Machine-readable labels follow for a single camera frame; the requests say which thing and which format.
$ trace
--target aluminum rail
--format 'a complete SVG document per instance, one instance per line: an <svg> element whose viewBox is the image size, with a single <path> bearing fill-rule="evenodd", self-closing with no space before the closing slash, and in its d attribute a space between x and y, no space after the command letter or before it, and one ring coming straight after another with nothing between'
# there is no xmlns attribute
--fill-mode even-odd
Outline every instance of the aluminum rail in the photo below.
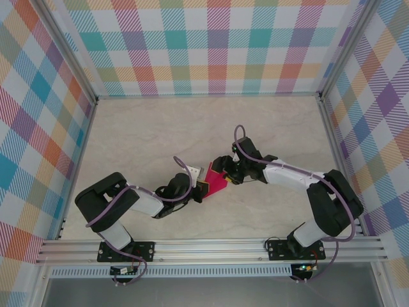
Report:
<svg viewBox="0 0 409 307"><path fill-rule="evenodd" d="M302 260L269 261L264 250L265 239L186 239L154 240L155 256L148 265L203 265L203 264L296 264ZM100 240L46 240L38 255L37 265L107 265L98 263ZM379 237L355 237L340 243L336 262L382 262L387 254ZM329 262L335 243L325 242Z"/></svg>

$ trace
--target red object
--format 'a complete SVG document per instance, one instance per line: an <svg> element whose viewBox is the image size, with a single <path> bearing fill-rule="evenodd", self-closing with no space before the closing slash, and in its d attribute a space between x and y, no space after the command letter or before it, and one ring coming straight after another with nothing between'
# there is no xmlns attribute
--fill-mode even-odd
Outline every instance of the red object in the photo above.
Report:
<svg viewBox="0 0 409 307"><path fill-rule="evenodd" d="M209 184L209 193L207 193L204 198L215 194L228 186L228 181L223 178L224 174L226 174L226 172L216 173L214 170L212 170L212 163L210 163L206 178L204 180Z"/></svg>

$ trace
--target black mounting plate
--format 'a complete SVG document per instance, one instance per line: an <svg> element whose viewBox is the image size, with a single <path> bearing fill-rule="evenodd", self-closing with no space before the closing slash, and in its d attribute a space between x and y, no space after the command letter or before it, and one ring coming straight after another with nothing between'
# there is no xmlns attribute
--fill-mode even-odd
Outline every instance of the black mounting plate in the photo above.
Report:
<svg viewBox="0 0 409 307"><path fill-rule="evenodd" d="M153 261L153 255L155 254L154 242L131 242L126 246L128 254L135 255L144 258L146 262ZM112 250L105 242L100 243L98 250L97 262L132 262L133 258L123 256Z"/></svg>
<svg viewBox="0 0 409 307"><path fill-rule="evenodd" d="M312 251L315 251L318 260L325 259L325 250L322 241L315 242L308 250L297 257L288 249L287 240L284 239L268 240L265 247L268 250L269 260L315 260L316 257Z"/></svg>

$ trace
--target perforated metal strip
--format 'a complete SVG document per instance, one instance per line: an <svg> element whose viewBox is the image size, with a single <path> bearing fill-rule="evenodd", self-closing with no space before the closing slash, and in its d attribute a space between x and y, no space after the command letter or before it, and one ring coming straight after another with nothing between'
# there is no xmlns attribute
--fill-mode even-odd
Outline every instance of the perforated metal strip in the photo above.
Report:
<svg viewBox="0 0 409 307"><path fill-rule="evenodd" d="M109 266L56 266L50 278L111 278ZM151 265L145 278L291 276L290 264Z"/></svg>

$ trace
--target marble surface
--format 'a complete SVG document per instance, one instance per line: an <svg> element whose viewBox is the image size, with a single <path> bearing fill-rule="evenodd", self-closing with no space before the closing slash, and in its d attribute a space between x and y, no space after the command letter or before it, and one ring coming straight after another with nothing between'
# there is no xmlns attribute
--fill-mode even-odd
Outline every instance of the marble surface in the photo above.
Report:
<svg viewBox="0 0 409 307"><path fill-rule="evenodd" d="M154 190L181 171L174 155L207 169L231 153L238 123L262 155L316 171L335 167L314 97L103 100L74 196L114 171ZM129 210L120 221L136 239L250 238L287 236L310 217L306 194L248 182L160 220ZM72 202L62 239L98 239L85 224Z"/></svg>

